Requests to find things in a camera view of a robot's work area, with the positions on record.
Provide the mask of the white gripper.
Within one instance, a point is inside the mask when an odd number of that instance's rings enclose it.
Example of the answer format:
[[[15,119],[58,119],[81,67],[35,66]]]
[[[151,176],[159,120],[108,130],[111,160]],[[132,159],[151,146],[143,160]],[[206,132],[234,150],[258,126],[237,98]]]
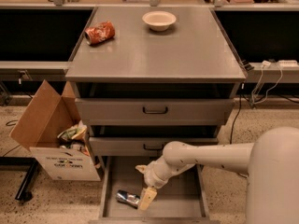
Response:
[[[141,191],[138,209],[145,211],[157,195],[157,189],[161,189],[173,176],[174,166],[167,163],[164,158],[159,158],[147,165],[137,165],[136,170],[144,174],[144,181],[147,188]]]

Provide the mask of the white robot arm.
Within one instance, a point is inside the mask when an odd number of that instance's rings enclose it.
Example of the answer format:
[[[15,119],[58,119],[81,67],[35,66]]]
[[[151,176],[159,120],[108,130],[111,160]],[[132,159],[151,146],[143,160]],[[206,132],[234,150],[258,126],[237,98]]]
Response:
[[[147,185],[138,208],[148,209],[158,189],[196,164],[248,177],[246,224],[299,224],[299,129],[275,128],[246,144],[170,142],[159,159],[136,167]]]

